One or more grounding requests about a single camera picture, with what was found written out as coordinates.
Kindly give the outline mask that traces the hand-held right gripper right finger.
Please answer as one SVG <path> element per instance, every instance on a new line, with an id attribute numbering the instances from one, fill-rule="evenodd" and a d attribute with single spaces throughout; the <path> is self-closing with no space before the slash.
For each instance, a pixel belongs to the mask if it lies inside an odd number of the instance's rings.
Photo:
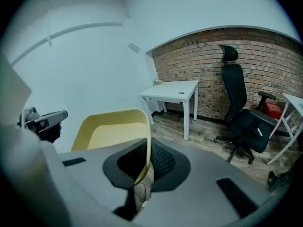
<path id="1" fill-rule="evenodd" d="M 134 223 L 143 227 L 269 227 L 283 193 L 270 194 L 220 156 L 158 139 L 184 154 L 191 170 L 176 189 L 153 192 Z"/>

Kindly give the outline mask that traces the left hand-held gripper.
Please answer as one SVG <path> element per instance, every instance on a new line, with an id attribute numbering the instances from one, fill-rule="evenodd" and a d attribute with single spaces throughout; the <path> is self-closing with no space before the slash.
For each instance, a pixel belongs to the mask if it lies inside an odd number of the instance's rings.
<path id="1" fill-rule="evenodd" d="M 65 110 L 57 111 L 40 116 L 35 107 L 23 109 L 19 117 L 18 126 L 29 130 L 36 130 L 36 133 L 48 130 L 68 117 Z"/>

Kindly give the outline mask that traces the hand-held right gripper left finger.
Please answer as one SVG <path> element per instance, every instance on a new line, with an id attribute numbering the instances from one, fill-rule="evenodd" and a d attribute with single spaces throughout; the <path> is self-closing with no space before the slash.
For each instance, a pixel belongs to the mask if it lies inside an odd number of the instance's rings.
<path id="1" fill-rule="evenodd" d="M 121 217 L 127 198 L 133 198 L 133 183 L 128 175 L 120 176 L 117 162 L 107 165 L 128 188 L 115 187 L 104 174 L 105 160 L 145 144 L 146 140 L 136 139 L 93 150 L 58 154 L 48 141 L 42 141 L 41 147 L 52 177 L 54 186 L 69 213 L 72 227 L 139 227 L 139 225 Z"/>

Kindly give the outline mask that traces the tan rectangular tray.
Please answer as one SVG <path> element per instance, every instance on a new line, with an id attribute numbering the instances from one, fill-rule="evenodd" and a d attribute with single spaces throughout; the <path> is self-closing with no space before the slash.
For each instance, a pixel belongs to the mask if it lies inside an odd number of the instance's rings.
<path id="1" fill-rule="evenodd" d="M 146 139 L 146 152 L 141 159 L 143 166 L 135 163 L 134 183 L 136 186 L 147 175 L 151 164 L 152 138 L 150 121 L 147 114 L 140 109 L 124 109 L 87 117 L 81 124 L 74 139 L 71 151 L 85 151 L 110 147 L 135 139 Z"/>

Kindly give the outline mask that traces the red box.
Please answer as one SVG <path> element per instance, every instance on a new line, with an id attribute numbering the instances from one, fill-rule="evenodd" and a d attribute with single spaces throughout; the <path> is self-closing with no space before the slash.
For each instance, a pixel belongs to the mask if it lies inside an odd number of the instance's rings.
<path id="1" fill-rule="evenodd" d="M 279 120 L 282 116 L 283 108 L 280 105 L 270 102 L 265 102 L 263 112 L 269 117 L 275 120 Z"/>

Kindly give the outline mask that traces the black mesh office chair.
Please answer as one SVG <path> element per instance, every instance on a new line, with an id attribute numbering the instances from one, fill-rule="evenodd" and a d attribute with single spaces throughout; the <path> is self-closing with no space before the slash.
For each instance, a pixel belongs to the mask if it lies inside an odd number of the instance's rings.
<path id="1" fill-rule="evenodd" d="M 262 99 L 257 108 L 245 109 L 247 92 L 243 69 L 234 63 L 238 59 L 238 52 L 229 45 L 219 45 L 223 55 L 221 62 L 221 76 L 230 101 L 230 107 L 225 115 L 224 123 L 232 136 L 217 136 L 214 142 L 227 141 L 234 145 L 228 162 L 231 162 L 237 150 L 241 147 L 249 155 L 248 164 L 252 164 L 255 157 L 251 150 L 263 153 L 267 147 L 271 129 L 277 126 L 277 121 L 262 112 L 266 100 L 276 97 L 265 92 L 258 92 Z"/>

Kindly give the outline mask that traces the white table with crossed legs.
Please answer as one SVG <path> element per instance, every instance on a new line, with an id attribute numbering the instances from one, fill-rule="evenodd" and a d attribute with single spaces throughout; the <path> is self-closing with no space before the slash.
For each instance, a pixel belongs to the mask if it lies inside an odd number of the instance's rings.
<path id="1" fill-rule="evenodd" d="M 272 138 L 280 124 L 283 123 L 291 139 L 288 144 L 274 158 L 267 162 L 267 165 L 272 164 L 280 156 L 282 156 L 282 154 L 285 153 L 293 145 L 293 143 L 297 140 L 298 136 L 303 132 L 303 99 L 286 93 L 283 93 L 283 96 L 286 99 L 285 108 L 282 112 L 280 119 L 277 121 L 276 126 L 271 132 L 269 138 Z M 285 113 L 290 105 L 294 108 L 294 110 L 287 117 L 285 117 Z M 298 113 L 301 117 L 301 122 L 299 124 L 295 123 L 293 119 L 295 113 Z"/>

